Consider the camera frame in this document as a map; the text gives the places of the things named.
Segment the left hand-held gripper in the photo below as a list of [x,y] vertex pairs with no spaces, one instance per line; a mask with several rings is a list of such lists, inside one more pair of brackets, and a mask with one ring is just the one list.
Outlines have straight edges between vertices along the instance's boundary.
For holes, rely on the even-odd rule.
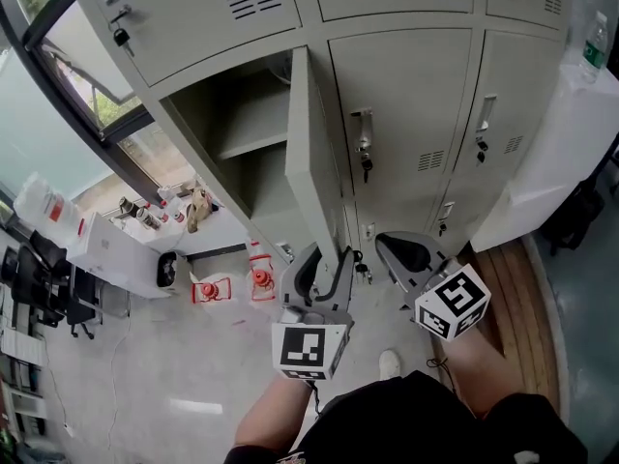
[[272,325],[274,368],[284,377],[303,381],[330,380],[349,342],[354,320],[349,313],[355,253],[348,246],[339,259],[330,291],[312,290],[322,253],[313,243],[289,264],[280,280],[280,320]]

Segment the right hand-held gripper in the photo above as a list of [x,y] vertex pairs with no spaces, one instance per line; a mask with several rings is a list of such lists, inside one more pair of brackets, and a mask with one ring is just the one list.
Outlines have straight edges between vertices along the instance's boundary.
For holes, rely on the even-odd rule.
[[404,292],[412,321],[441,340],[451,342],[486,314],[491,292],[471,264],[447,259],[426,234],[379,233],[375,249],[394,283]]

